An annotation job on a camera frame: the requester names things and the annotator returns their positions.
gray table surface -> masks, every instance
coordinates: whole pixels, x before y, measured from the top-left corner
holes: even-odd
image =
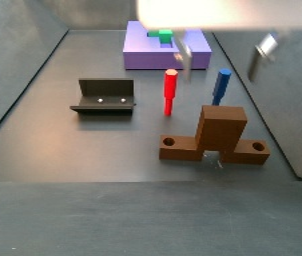
[[[126,71],[125,31],[71,31],[41,71],[25,97],[0,126],[0,181],[116,182],[292,179],[292,170],[265,128],[234,74],[222,105],[245,107],[244,138],[265,139],[272,156],[264,166],[218,163],[208,152],[204,162],[161,161],[161,134],[194,136],[204,104],[212,104],[221,68],[232,68],[212,34],[209,70],[193,72],[192,84],[178,79],[172,117],[164,115],[165,71]],[[132,117],[79,116],[70,110],[82,97],[79,78],[133,78]]]
[[[302,181],[236,76],[222,103],[245,107],[245,137],[268,140],[266,164],[221,167],[214,152],[201,163],[158,160],[160,135],[194,134],[230,67],[214,38],[212,68],[192,85],[180,79],[170,118],[164,72],[125,71],[124,38],[71,32],[0,126],[0,255],[302,255]],[[69,109],[79,77],[136,79],[130,119]]]

black bracket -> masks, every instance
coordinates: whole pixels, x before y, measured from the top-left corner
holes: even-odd
[[[129,78],[81,78],[82,100],[71,109],[79,113],[134,111],[134,80]]]

brown square block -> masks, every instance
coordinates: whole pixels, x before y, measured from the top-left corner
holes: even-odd
[[[242,107],[202,106],[196,141],[201,150],[233,151],[248,117]]]
[[[160,159],[201,161],[202,155],[194,137],[161,135]]]
[[[264,140],[240,140],[234,152],[221,152],[221,162],[262,165],[270,156]]]

